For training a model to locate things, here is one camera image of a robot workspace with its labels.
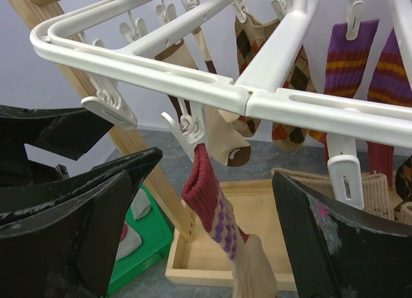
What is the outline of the beige sock maroon purple stripes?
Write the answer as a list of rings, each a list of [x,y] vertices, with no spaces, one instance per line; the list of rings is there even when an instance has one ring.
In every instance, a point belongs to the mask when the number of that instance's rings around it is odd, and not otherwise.
[[[237,224],[232,203],[224,195],[205,147],[194,149],[194,162],[182,199],[199,217],[209,237],[231,263],[233,297],[277,297],[277,280],[260,238]]]

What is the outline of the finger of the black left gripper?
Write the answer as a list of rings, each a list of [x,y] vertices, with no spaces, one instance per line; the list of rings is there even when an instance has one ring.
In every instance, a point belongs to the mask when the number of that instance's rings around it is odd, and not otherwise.
[[[24,187],[2,188],[1,215],[22,216],[37,212],[43,207],[51,207],[55,203],[72,199],[82,192],[92,189],[123,170],[131,175],[133,182],[142,183],[162,156],[163,152],[159,148],[153,147],[103,163],[88,172],[65,180]]]
[[[77,161],[113,124],[84,108],[26,109],[1,106],[1,186],[18,187],[63,180],[63,165],[28,159],[25,145]]]

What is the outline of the green plastic tray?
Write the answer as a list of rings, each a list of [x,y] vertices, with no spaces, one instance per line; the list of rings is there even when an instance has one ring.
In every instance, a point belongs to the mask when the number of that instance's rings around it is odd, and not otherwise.
[[[129,256],[115,261],[108,295],[119,291],[142,272],[169,254],[173,240],[171,229],[149,190],[144,185],[140,189],[143,189],[147,194],[152,205],[151,211],[142,219],[134,221],[129,208],[125,222],[127,221],[140,234],[142,244]]]

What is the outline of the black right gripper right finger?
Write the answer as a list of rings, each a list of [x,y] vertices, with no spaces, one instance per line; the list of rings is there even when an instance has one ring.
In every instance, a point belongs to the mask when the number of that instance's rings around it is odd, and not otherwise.
[[[280,172],[272,188],[300,297],[411,297],[411,226]]]

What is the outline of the white plastic clip hanger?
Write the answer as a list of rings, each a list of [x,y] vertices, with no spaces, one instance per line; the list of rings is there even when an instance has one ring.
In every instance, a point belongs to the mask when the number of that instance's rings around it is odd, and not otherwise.
[[[224,48],[219,72],[211,74],[155,56],[205,26],[210,43],[229,38],[228,7],[234,0],[207,0],[195,9],[117,49],[73,40],[73,36],[153,0],[103,0],[38,24],[30,42],[38,56],[85,72],[262,120],[409,149],[411,110],[286,89],[282,86],[301,46],[320,54],[326,29],[343,13],[343,0],[307,0],[281,22],[248,70],[233,79],[235,52]]]

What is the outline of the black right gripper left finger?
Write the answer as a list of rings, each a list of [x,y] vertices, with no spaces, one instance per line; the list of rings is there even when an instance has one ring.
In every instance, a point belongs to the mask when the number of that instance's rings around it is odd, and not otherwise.
[[[129,206],[126,171],[1,227],[1,297],[102,297]]]

